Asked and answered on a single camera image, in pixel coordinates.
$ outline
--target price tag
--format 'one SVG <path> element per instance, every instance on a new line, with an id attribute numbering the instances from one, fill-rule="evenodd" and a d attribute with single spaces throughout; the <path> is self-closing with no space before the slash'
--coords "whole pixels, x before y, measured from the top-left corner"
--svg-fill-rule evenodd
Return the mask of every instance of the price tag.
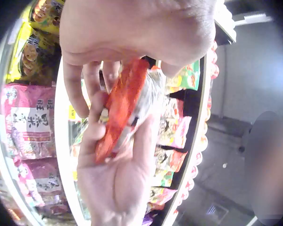
<path id="1" fill-rule="evenodd" d="M 75 110 L 74 110 L 73 106 L 70 105 L 69 106 L 69 116 L 68 116 L 68 119 L 69 120 L 75 120 L 75 115 L 76 115 Z"/>
<path id="2" fill-rule="evenodd" d="M 77 181 L 78 181 L 78 173 L 77 173 L 76 171 L 73 171 L 73 172 L 72 172 L 72 176 L 73 176 L 73 180 L 74 180 L 75 182 L 77 182 Z"/>

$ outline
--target finger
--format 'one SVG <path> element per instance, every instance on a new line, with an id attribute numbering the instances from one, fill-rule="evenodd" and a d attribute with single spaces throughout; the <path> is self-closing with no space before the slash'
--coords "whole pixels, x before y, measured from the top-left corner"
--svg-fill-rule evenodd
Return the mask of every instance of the finger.
<path id="1" fill-rule="evenodd" d="M 89 114 L 88 106 L 82 94 L 81 73 L 82 66 L 74 66 L 63 61 L 64 83 L 73 108 L 81 118 Z"/>
<path id="2" fill-rule="evenodd" d="M 182 69 L 184 67 L 183 66 L 174 66 L 174 65 L 170 65 L 166 62 L 161 62 L 161 70 L 163 72 L 163 74 L 165 76 L 167 76 L 168 78 L 173 78 L 175 75 L 178 74 L 178 72 L 180 71 L 180 69 Z"/>
<path id="3" fill-rule="evenodd" d="M 115 80 L 119 77 L 120 62 L 104 61 L 103 77 L 108 92 L 111 91 Z"/>
<path id="4" fill-rule="evenodd" d="M 100 90 L 100 61 L 93 61 L 83 66 L 83 76 L 87 88 L 89 100 Z"/>
<path id="5" fill-rule="evenodd" d="M 154 166 L 154 151 L 158 137 L 159 117 L 149 115 L 134 135 L 133 161 L 145 171 Z"/>
<path id="6" fill-rule="evenodd" d="M 85 130 L 82 143 L 80 144 L 78 167 L 91 166 L 95 163 L 96 142 L 100 140 L 106 132 L 105 125 L 98 121 L 107 99 L 108 94 L 101 91 L 97 92 L 92 98 L 88 117 L 88 128 Z"/>

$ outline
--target green snack package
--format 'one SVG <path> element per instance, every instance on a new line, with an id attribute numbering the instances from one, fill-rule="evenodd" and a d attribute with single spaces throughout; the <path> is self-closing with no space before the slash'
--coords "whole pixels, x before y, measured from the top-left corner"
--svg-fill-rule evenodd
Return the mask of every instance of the green snack package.
<path id="1" fill-rule="evenodd" d="M 180 72 L 172 79 L 166 80 L 166 87 L 169 87 L 169 92 L 172 93 L 175 87 L 180 87 L 182 89 L 193 89 L 198 90 L 200 77 L 200 62 L 199 60 L 195 61 L 192 64 L 189 64 L 182 68 Z"/>

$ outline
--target pink rice bag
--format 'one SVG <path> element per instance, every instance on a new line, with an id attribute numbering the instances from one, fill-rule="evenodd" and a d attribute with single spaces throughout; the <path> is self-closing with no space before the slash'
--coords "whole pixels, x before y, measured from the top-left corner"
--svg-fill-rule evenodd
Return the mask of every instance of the pink rice bag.
<path id="1" fill-rule="evenodd" d="M 8 137 L 12 138 L 17 150 L 10 150 L 10 153 L 21 159 L 55 156 L 54 95 L 55 87 L 5 86 L 1 112 L 5 116 Z"/>
<path id="2" fill-rule="evenodd" d="M 16 161 L 15 166 L 21 187 L 25 185 L 28 190 L 23 195 L 32 197 L 34 206 L 64 205 L 65 194 L 56 158 Z"/>

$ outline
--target pink package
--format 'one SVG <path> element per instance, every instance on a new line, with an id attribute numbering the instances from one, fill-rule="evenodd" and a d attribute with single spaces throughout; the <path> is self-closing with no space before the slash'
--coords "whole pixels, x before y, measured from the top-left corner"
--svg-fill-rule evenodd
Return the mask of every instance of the pink package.
<path id="1" fill-rule="evenodd" d="M 65 195 L 58 174 L 55 158 L 16 161 L 19 184 L 25 184 L 28 193 L 22 189 L 24 196 L 32 197 L 35 206 L 63 204 Z"/>
<path id="2" fill-rule="evenodd" d="M 184 148 L 191 117 L 161 118 L 157 144 Z"/>
<path id="3" fill-rule="evenodd" d="M 177 190 L 172 190 L 164 187 L 151 187 L 150 193 L 150 203 L 163 205 L 170 199 L 172 199 L 173 195 L 177 192 Z"/>
<path id="4" fill-rule="evenodd" d="M 7 134 L 21 159 L 55 156 L 55 87 L 8 84 L 1 96 Z"/>

